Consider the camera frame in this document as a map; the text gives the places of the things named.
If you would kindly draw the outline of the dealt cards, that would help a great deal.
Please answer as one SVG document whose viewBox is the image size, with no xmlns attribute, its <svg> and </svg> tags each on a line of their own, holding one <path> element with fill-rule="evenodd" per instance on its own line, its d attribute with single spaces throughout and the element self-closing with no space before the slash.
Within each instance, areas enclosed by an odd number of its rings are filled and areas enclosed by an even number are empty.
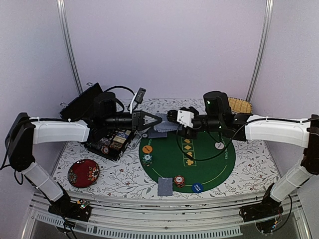
<svg viewBox="0 0 319 239">
<path fill-rule="evenodd" d="M 148 133 L 148 138 L 150 138 L 150 139 L 167 138 L 167 133 L 166 132 L 151 131 Z"/>
</svg>

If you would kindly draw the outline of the red five chip stack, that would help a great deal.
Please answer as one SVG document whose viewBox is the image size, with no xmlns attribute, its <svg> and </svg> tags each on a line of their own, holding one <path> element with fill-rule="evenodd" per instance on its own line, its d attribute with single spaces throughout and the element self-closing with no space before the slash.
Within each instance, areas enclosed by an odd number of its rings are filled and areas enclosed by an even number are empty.
<svg viewBox="0 0 319 239">
<path fill-rule="evenodd" d="M 108 148 L 108 146 L 102 146 L 101 147 L 101 149 L 100 149 L 100 151 L 103 153 L 103 154 L 105 154 L 105 155 L 107 155 L 107 154 L 109 154 L 109 148 Z"/>
</svg>

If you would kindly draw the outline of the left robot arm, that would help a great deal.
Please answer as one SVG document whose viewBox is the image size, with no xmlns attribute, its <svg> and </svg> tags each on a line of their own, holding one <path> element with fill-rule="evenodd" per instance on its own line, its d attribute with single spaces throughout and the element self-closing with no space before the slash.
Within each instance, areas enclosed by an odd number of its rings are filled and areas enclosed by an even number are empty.
<svg viewBox="0 0 319 239">
<path fill-rule="evenodd" d="M 76 141 L 96 142 L 114 129 L 145 130 L 161 123 L 162 119 L 144 111 L 128 113 L 107 112 L 101 116 L 93 113 L 85 118 L 31 118 L 20 113 L 5 138 L 4 161 L 26 177 L 49 199 L 63 216 L 74 212 L 74 205 L 65 190 L 36 162 L 34 145 Z"/>
</svg>

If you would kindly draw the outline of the dealt cards front edge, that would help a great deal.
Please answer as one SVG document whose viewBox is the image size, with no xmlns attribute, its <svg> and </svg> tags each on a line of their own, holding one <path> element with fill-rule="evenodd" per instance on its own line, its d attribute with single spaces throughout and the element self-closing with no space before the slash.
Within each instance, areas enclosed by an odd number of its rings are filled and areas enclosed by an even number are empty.
<svg viewBox="0 0 319 239">
<path fill-rule="evenodd" d="M 172 196 L 173 194 L 172 178 L 158 178 L 158 196 Z"/>
</svg>

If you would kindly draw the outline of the orange big blind button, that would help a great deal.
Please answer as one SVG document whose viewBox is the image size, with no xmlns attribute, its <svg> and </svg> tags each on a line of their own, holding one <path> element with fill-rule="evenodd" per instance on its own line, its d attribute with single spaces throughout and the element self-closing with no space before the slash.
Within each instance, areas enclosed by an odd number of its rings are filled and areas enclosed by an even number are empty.
<svg viewBox="0 0 319 239">
<path fill-rule="evenodd" d="M 144 154 L 151 154 L 153 152 L 153 147 L 150 145 L 145 145 L 142 147 L 142 152 Z"/>
</svg>

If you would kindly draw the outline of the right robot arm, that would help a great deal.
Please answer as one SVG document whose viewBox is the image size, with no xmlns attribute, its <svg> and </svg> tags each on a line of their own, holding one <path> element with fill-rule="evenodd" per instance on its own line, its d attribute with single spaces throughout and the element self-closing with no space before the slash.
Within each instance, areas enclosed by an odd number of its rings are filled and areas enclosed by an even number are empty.
<svg viewBox="0 0 319 239">
<path fill-rule="evenodd" d="M 278 119 L 248 113 L 233 113 L 228 96 L 212 91 L 203 96 L 205 114 L 193 108 L 181 108 L 167 112 L 169 122 L 179 124 L 176 134 L 195 139 L 198 132 L 217 131 L 230 140 L 265 140 L 300 146 L 303 158 L 276 183 L 270 186 L 258 213 L 268 217 L 277 206 L 295 189 L 319 173 L 319 117 L 309 119 Z"/>
</svg>

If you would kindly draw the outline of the green chip stack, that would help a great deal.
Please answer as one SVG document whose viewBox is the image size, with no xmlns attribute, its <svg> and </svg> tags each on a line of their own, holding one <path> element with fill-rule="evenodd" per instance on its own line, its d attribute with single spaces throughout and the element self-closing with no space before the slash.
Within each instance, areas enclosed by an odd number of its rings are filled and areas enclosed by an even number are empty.
<svg viewBox="0 0 319 239">
<path fill-rule="evenodd" d="M 143 166 L 150 166 L 152 164 L 152 160 L 153 160 L 153 157 L 151 154 L 145 154 L 142 157 L 142 165 Z"/>
</svg>

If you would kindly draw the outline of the white dealer button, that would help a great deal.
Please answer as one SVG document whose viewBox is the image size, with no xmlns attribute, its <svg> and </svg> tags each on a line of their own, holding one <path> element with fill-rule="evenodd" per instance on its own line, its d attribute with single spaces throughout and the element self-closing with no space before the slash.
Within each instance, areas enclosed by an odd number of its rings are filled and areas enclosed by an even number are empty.
<svg viewBox="0 0 319 239">
<path fill-rule="evenodd" d="M 224 143 L 223 142 L 216 142 L 215 143 L 215 148 L 218 150 L 222 150 L 224 148 Z"/>
</svg>

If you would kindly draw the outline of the grey playing card deck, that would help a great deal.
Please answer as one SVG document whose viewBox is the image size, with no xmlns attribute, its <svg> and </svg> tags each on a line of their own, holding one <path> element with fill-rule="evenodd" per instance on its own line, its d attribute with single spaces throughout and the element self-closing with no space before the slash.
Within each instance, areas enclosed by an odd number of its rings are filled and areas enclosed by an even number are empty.
<svg viewBox="0 0 319 239">
<path fill-rule="evenodd" d="M 162 119 L 161 123 L 154 126 L 154 130 L 160 133 L 176 131 L 178 129 L 178 124 L 168 121 L 166 114 L 156 113 L 155 116 L 158 116 Z"/>
</svg>

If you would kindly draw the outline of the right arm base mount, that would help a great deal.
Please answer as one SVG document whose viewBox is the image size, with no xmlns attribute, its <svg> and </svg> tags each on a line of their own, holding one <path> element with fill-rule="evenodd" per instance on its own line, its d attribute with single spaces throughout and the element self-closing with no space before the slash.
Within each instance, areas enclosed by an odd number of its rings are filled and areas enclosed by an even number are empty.
<svg viewBox="0 0 319 239">
<path fill-rule="evenodd" d="M 280 218 L 282 212 L 281 202 L 277 202 L 270 197 L 264 197 L 260 203 L 241 207 L 239 215 L 243 218 L 244 222 L 250 222 L 265 219 L 270 216 L 279 216 Z M 256 223 L 256 227 L 259 232 L 268 234 L 275 230 L 277 223 L 278 219 L 272 218 Z"/>
</svg>

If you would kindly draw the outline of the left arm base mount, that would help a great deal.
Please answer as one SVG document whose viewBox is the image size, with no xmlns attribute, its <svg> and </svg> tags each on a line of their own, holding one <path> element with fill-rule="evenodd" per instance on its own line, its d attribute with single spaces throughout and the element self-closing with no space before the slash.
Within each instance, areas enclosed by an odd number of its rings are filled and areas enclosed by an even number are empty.
<svg viewBox="0 0 319 239">
<path fill-rule="evenodd" d="M 90 201 L 79 199 L 71 202 L 70 198 L 60 198 L 56 202 L 51 202 L 48 209 L 51 214 L 84 222 L 89 221 L 91 211 Z"/>
</svg>

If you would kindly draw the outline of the blue small blind button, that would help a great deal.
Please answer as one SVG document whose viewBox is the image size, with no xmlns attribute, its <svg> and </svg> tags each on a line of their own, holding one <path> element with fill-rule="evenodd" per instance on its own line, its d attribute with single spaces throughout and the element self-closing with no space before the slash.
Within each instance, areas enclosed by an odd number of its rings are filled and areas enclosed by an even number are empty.
<svg viewBox="0 0 319 239">
<path fill-rule="evenodd" d="M 204 186 L 201 183 L 194 183 L 191 189 L 193 193 L 199 194 L 204 191 Z"/>
</svg>

